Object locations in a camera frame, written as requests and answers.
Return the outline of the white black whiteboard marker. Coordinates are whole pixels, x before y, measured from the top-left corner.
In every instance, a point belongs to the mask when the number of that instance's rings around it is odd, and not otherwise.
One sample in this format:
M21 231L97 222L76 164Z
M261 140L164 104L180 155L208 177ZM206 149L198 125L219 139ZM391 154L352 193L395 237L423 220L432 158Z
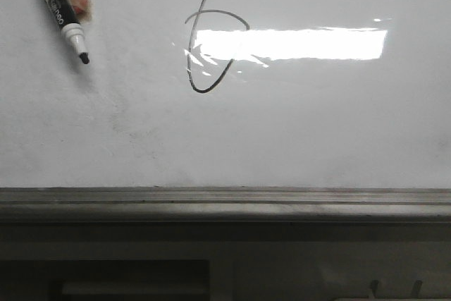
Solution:
M90 63L85 33L70 0L45 0L62 37L85 64Z

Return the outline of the white whiteboard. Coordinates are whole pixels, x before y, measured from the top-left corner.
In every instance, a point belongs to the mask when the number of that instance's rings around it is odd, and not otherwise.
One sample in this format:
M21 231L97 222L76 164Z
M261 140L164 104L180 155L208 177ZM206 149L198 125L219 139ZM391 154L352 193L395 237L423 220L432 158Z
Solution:
M4 187L450 186L450 0L1 0Z

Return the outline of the aluminium whiteboard tray frame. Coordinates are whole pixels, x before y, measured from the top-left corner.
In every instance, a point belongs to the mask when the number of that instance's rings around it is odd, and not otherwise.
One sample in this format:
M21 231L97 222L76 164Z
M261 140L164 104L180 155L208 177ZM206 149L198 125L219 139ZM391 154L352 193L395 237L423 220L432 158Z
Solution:
M4 223L448 222L450 190L4 188Z

